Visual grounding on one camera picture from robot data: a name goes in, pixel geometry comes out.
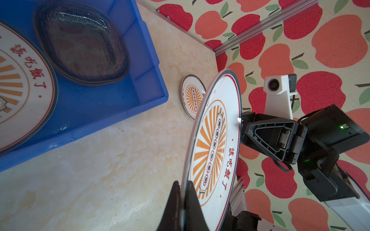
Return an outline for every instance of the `marble tabletop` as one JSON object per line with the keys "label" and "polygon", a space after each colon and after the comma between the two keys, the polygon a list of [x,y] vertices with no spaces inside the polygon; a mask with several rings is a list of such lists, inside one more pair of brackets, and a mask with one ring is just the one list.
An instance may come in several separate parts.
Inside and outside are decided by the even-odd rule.
{"label": "marble tabletop", "polygon": [[0,230],[156,230],[194,123],[181,81],[207,87],[218,71],[213,51],[138,6],[168,102],[1,172]]}

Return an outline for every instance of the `blue tray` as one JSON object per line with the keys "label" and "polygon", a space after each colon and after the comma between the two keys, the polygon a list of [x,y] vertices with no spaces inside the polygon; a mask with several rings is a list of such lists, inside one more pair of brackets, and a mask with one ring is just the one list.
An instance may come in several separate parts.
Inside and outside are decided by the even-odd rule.
{"label": "blue tray", "polygon": [[[134,116],[168,100],[148,27],[135,0],[80,0],[104,12],[120,29],[130,56],[130,70],[121,81],[103,86],[80,85],[56,72],[58,101],[44,127],[29,140],[0,156],[0,171]],[[38,47],[32,12],[37,2],[2,2],[0,18]]]}

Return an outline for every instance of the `red chinese text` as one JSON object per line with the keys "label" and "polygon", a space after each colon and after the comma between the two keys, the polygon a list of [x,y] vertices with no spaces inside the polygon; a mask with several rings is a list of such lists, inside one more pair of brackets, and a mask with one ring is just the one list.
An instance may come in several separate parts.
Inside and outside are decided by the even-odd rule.
{"label": "red chinese text", "polygon": [[228,161],[228,163],[227,163],[227,166],[229,166],[229,165],[230,165],[230,167],[231,167],[231,165],[232,165],[231,159],[229,159],[229,161]]}
{"label": "red chinese text", "polygon": [[35,70],[30,70],[30,72],[31,72],[31,75],[33,76],[33,79],[36,79],[36,77],[44,76],[44,74],[42,73],[42,69],[35,68]]}
{"label": "red chinese text", "polygon": [[28,68],[31,68],[32,67],[32,64],[37,64],[36,60],[32,59],[31,57],[27,57],[25,58],[25,60],[27,62],[25,62],[24,64],[28,67]]}
{"label": "red chinese text", "polygon": [[226,169],[224,177],[226,177],[227,179],[230,179],[230,174],[231,174],[230,170]]}
{"label": "red chinese text", "polygon": [[44,88],[46,88],[45,82],[43,82],[43,84],[41,85],[35,84],[34,86],[43,86]]}
{"label": "red chinese text", "polygon": [[15,54],[18,54],[19,57],[21,57],[21,55],[23,55],[24,52],[27,52],[21,45],[14,45],[11,49],[10,49],[13,53]]}
{"label": "red chinese text", "polygon": [[223,186],[225,187],[225,190],[226,190],[227,183],[226,183],[226,184],[224,184],[224,183],[223,183],[223,181],[222,181],[222,184],[223,184]]}
{"label": "red chinese text", "polygon": [[229,156],[234,156],[234,148],[229,149]]}

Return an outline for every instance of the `white plate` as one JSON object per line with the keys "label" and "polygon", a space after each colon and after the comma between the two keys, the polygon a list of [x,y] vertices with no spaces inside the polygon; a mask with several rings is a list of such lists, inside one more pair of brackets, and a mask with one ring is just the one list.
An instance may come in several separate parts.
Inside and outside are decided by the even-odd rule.
{"label": "white plate", "polygon": [[24,35],[0,21],[0,154],[47,122],[57,101],[50,63]]}
{"label": "white plate", "polygon": [[220,72],[211,83],[195,118],[181,185],[184,198],[193,181],[210,231],[219,230],[228,207],[238,162],[241,99],[233,71]]}
{"label": "white plate", "polygon": [[181,84],[182,103],[188,115],[195,119],[203,96],[206,93],[202,81],[195,75],[187,75]]}

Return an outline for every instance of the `apple pattern fabric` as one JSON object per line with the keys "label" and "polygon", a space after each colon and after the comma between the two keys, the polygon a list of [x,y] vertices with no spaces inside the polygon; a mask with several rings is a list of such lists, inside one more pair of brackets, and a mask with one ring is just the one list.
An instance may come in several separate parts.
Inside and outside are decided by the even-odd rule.
{"label": "apple pattern fabric", "polygon": [[[295,120],[335,103],[370,133],[369,11],[370,0],[321,1],[220,54],[218,69],[236,73],[244,111],[264,113],[267,76],[296,73]],[[255,12],[243,17],[231,26],[231,33],[261,21]],[[342,153],[338,161],[368,196],[369,150],[370,143],[364,144]],[[351,230],[307,189],[296,165],[284,173],[272,159],[244,145],[239,154],[237,175],[243,178],[249,211],[290,231]]]}
{"label": "apple pattern fabric", "polygon": [[[295,1],[297,0],[140,0],[144,6],[156,10],[212,49]],[[243,59],[251,60],[262,51],[264,44],[265,37],[260,34],[241,43],[235,52]],[[224,54],[219,59],[220,64],[226,62]]]}

